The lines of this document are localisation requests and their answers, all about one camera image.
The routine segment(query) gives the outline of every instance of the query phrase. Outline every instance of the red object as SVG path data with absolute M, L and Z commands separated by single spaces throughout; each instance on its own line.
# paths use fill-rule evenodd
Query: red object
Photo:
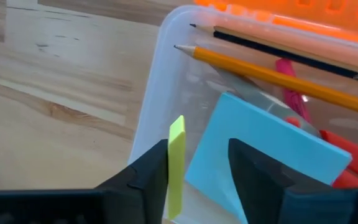
M 329 131 L 322 130 L 320 131 L 320 134 L 325 141 L 337 147 L 340 147 L 341 149 L 350 152 L 352 154 L 353 160 L 349 164 L 348 169 L 358 175 L 358 145 Z M 358 177 L 345 170 L 335 180 L 333 186 L 337 188 L 358 187 Z
M 301 123 L 298 121 L 298 119 L 296 117 L 292 117 L 292 116 L 286 117 L 285 121 L 298 127 L 298 128 L 300 128 L 300 126 L 301 126 Z

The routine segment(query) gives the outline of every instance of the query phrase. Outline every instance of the sticky note pad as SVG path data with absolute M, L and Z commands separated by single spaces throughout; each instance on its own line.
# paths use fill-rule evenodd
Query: sticky note pad
M 331 184 L 351 155 L 292 124 L 223 93 L 209 119 L 185 179 L 211 200 L 247 223 L 228 159 L 230 138 L 237 138 L 283 164 Z
M 186 132 L 181 115 L 170 126 L 168 139 L 168 218 L 181 212 L 183 181 L 185 178 Z

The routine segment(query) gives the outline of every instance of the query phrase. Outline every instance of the pencil tip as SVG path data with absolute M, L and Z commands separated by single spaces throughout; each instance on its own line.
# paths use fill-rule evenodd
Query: pencil tip
M 213 34 L 213 32 L 215 32 L 215 29 L 213 26 L 201 26 L 201 25 L 196 25 L 196 24 L 190 24 L 190 25 L 198 30 L 202 30 L 209 34 Z
M 173 46 L 174 48 L 176 48 L 176 49 L 179 49 L 179 50 L 183 50 L 184 49 L 184 46 L 183 45 L 174 45 Z

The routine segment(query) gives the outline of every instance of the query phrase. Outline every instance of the gray object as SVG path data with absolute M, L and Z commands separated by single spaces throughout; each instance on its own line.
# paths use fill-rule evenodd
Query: gray object
M 272 115 L 285 120 L 287 117 L 294 117 L 300 122 L 300 128 L 307 133 L 321 138 L 320 132 L 303 119 L 298 113 L 293 111 L 284 102 L 263 91 L 258 85 L 248 78 L 239 78 L 238 76 L 226 70 L 213 67 L 222 76 L 225 81 L 236 90 L 238 95 L 246 102 L 263 109 Z

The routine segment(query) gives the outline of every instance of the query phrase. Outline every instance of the sharpened wood tip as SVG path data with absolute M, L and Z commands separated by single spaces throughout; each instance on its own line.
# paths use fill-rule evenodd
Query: sharpened wood tip
M 213 34 L 215 32 L 215 28 L 213 26 L 200 26 L 200 25 L 196 25 L 196 24 L 189 24 L 190 26 L 201 30 L 203 32 L 206 32 L 207 34 Z
M 194 51 L 196 50 L 195 46 L 174 45 L 173 47 L 183 51 L 184 53 L 186 53 L 187 55 L 190 55 L 190 56 L 193 56 Z

